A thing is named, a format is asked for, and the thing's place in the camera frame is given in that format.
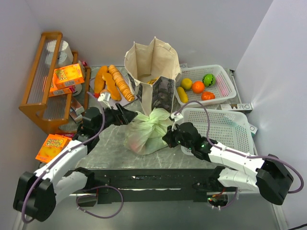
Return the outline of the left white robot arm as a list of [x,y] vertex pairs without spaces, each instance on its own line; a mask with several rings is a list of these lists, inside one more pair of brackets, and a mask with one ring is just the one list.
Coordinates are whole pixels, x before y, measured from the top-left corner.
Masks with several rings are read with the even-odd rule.
[[57,204],[70,194],[90,189],[94,185],[94,172],[79,167],[67,172],[87,156],[99,142],[99,134],[110,125],[127,125],[138,115],[119,103],[113,107],[90,107],[83,116],[77,133],[68,145],[49,163],[35,172],[24,172],[18,181],[13,209],[22,218],[30,216],[40,222],[50,217]]

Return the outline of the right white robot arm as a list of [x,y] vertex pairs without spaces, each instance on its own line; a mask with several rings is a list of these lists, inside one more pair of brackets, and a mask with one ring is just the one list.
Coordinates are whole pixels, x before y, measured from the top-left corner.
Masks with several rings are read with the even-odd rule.
[[227,147],[202,136],[191,122],[169,126],[162,139],[170,148],[180,145],[200,160],[222,164],[217,180],[223,187],[258,192],[275,205],[282,205],[290,193],[294,178],[273,155],[259,157]]

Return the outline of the beige canvas tote bag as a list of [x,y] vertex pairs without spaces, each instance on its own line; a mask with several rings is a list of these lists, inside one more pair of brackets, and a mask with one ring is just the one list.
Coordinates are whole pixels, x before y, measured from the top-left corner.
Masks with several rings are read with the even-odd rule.
[[[149,45],[134,43],[125,54],[124,67],[130,90],[146,115],[155,108],[172,113],[176,82],[182,71],[178,54],[169,43],[156,37]],[[157,77],[153,85],[147,84]]]

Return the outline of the green plastic grocery bag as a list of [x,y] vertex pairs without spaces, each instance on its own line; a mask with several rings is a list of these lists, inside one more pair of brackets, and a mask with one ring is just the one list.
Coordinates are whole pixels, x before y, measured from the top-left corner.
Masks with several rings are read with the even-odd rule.
[[138,155],[152,154],[167,147],[162,137],[173,124],[170,113],[163,108],[155,108],[146,116],[141,112],[130,122],[125,131],[124,146]]

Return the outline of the orange gummy snack bag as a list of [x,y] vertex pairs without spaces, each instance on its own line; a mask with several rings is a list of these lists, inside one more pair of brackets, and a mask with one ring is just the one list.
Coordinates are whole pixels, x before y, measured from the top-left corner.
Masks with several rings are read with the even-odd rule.
[[159,77],[151,79],[147,82],[147,84],[153,85],[157,80],[159,79]]

